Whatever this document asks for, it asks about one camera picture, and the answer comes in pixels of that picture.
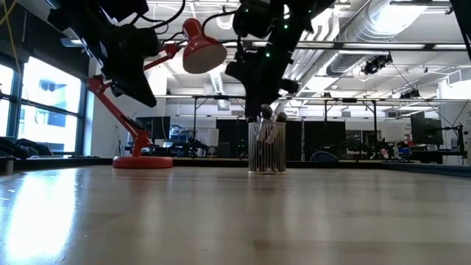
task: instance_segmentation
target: ceiling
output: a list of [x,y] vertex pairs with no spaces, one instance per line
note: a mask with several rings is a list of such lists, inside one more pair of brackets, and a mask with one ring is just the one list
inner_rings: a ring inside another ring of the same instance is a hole
[[[42,19],[46,19],[48,5],[44,1],[19,0],[20,4]],[[366,0],[350,0],[350,7],[337,11],[340,27],[353,16],[355,12],[366,2]],[[148,1],[150,11],[146,14],[149,18],[166,20],[173,16],[180,8],[181,1]],[[225,6],[227,11],[234,10],[238,6],[238,0],[212,0],[192,1],[187,0],[184,13],[170,24],[169,30],[159,35],[161,40],[170,38],[175,32],[182,30],[184,21],[188,18],[196,18],[203,22],[210,15],[220,13]],[[392,41],[401,42],[451,42],[462,43],[461,33],[454,14],[445,15],[446,7],[428,8],[419,18],[406,30],[402,31]],[[129,23],[132,17],[122,23]],[[211,21],[205,28],[206,35],[219,40],[230,40],[236,35],[230,28],[224,28],[229,18],[221,18],[219,25],[216,20]],[[148,27],[151,23],[143,20],[138,21],[137,27]],[[235,51],[229,50],[228,60],[232,60]],[[168,89],[172,93],[188,93],[188,91],[203,91],[203,87],[211,83],[209,74],[193,75],[185,73],[182,66],[181,52],[173,60],[166,63],[169,70]],[[368,77],[366,82],[364,76],[359,74],[360,67],[355,67],[340,78],[334,85],[326,88],[333,96],[390,96],[392,91],[407,86],[407,82],[418,82],[422,96],[433,97],[436,95],[437,81],[446,77],[446,73],[455,71],[459,67],[471,66],[471,62],[464,52],[392,52],[394,64],[397,68],[388,66],[377,75]],[[237,84],[238,81],[221,74],[224,84]],[[244,94],[244,88],[239,85],[239,90],[231,90],[233,93]]]

